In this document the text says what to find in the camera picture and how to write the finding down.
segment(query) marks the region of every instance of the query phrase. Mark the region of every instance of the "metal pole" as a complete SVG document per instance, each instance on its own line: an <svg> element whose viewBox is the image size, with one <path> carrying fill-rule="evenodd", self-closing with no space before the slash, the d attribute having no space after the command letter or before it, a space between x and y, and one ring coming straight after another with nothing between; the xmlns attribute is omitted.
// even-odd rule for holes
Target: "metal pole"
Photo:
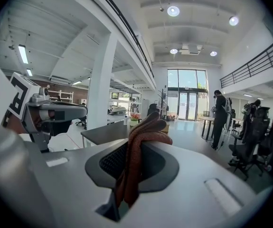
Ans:
<svg viewBox="0 0 273 228"><path fill-rule="evenodd" d="M250 69L249 69L248 63L247 63L247 68L248 68L249 76L251 77L251 73L250 73Z"/></svg>
<svg viewBox="0 0 273 228"><path fill-rule="evenodd" d="M266 54L267 54L268 59L269 59L269 61L270 61L271 67L273 67L273 63L272 63L272 61L271 61L271 59L270 59L270 56L269 56L269 54L268 54L268 51L266 51Z"/></svg>

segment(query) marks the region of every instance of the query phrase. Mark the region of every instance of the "person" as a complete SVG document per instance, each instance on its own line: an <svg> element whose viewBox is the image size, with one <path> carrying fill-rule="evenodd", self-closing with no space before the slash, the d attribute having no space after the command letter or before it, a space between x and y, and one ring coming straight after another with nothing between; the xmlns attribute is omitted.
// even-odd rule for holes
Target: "person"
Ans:
<svg viewBox="0 0 273 228"><path fill-rule="evenodd" d="M222 134L222 128L227 120L227 114L224 109L224 107L226 106L226 99L225 97L223 97L222 93L219 90L216 90L214 92L214 98L217 99L217 103L215 106L215 119L213 123L214 140L211 144L211 147L216 150Z"/></svg>
<svg viewBox="0 0 273 228"><path fill-rule="evenodd" d="M252 118L253 118L253 116L255 114L255 111L257 110L257 108L260 105L261 105L261 101L260 100L256 100L253 103L244 105L244 108L242 109L242 113L244 113L243 127L242 127L242 130L241 130L240 134L239 134L240 138L244 137L247 125L249 123L251 123Z"/></svg>

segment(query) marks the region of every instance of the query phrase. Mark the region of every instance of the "table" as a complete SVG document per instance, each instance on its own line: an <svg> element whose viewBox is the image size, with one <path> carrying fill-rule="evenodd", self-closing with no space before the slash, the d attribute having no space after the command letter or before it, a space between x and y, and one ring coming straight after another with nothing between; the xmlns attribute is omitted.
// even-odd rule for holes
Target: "table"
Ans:
<svg viewBox="0 0 273 228"><path fill-rule="evenodd" d="M235 121L235 122L243 122L243 119L232 118L232 120L231 120L231 127L230 127L230 132L229 132L229 135L231 134L232 129L233 129L233 121Z"/></svg>
<svg viewBox="0 0 273 228"><path fill-rule="evenodd" d="M211 122L214 121L214 117L207 117L207 116L200 116L199 119L204 120L204 126L203 126L203 131L202 131L202 139L204 139L204 131L205 131L205 126L206 126L206 121L209 121L209 126L208 126L208 132L207 132L207 136L206 136L206 140L212 140L212 136L213 136L213 132L211 134L211 139L208 139L209 137L209 132L210 132L210 127L211 127Z"/></svg>
<svg viewBox="0 0 273 228"><path fill-rule="evenodd" d="M83 138L83 146L85 147L85 141L89 140L96 145L108 143L114 140L128 138L130 132L129 122L126 126L123 125L123 121L112 123L103 127L94 128L91 130L83 131L80 134Z"/></svg>

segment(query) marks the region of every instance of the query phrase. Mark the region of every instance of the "towel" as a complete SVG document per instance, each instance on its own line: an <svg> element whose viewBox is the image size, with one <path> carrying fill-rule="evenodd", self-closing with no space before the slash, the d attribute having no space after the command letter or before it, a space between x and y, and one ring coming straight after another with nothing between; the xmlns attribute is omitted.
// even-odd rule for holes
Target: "towel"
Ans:
<svg viewBox="0 0 273 228"><path fill-rule="evenodd" d="M126 166L115 187L118 207L123 200L131 207L138 197L138 183L141 181L141 142L158 141L172 144L172 139L160 132L166 127L166 122L158 119L159 113L153 112L129 133Z"/></svg>

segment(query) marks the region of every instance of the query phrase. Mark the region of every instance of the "door frame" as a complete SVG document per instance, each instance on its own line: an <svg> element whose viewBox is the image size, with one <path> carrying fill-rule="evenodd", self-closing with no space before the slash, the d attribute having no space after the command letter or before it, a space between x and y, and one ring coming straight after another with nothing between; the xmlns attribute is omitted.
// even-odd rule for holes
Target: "door frame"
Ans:
<svg viewBox="0 0 273 228"><path fill-rule="evenodd" d="M179 115L180 93L187 93L187 105L186 105L186 117L185 117L185 119L179 118L179 120L196 122L197 116L198 116L198 92L192 92L192 91L179 92L179 95L178 95L178 111L177 111L177 115ZM190 94L196 94L196 109L195 109L194 119L188 119Z"/></svg>

